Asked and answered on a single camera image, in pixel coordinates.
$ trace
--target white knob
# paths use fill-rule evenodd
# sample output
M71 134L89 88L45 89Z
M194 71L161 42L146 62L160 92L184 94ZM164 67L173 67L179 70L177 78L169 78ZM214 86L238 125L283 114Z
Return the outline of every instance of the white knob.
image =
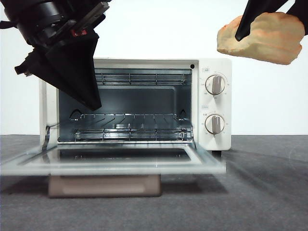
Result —
M213 135L220 134L225 128L225 121L219 115L210 115L205 120L205 128Z
M212 95L218 95L225 90L225 80L220 75L212 75L205 82L206 90Z

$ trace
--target oven door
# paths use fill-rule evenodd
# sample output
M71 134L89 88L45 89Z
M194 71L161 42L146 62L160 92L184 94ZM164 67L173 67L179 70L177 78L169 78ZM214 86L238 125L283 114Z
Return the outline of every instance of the oven door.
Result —
M2 162L2 175L92 176L225 173L224 163L193 143L58 144Z

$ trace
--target control panel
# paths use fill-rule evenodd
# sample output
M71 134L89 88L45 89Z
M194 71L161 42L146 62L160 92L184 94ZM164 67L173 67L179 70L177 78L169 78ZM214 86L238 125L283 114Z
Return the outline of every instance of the control panel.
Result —
M198 140L209 151L231 148L231 78L229 59L200 60Z

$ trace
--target bread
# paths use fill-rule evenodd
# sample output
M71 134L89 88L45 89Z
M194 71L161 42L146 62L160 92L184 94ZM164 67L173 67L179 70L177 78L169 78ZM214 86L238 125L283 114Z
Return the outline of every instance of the bread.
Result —
M253 58L275 64L290 64L302 50L303 23L285 13L263 13L251 24L250 35L237 41L235 33L242 16L225 25L217 37L217 50L223 54Z

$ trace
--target gray floor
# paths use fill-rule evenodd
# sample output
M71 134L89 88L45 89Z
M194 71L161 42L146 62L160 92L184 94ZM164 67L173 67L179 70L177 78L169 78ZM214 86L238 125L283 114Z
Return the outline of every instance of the gray floor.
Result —
M3 136L1 157L37 143ZM234 136L223 158L227 174L163 176L157 198L49 199L45 177L2 177L1 230L308 230L308 136Z

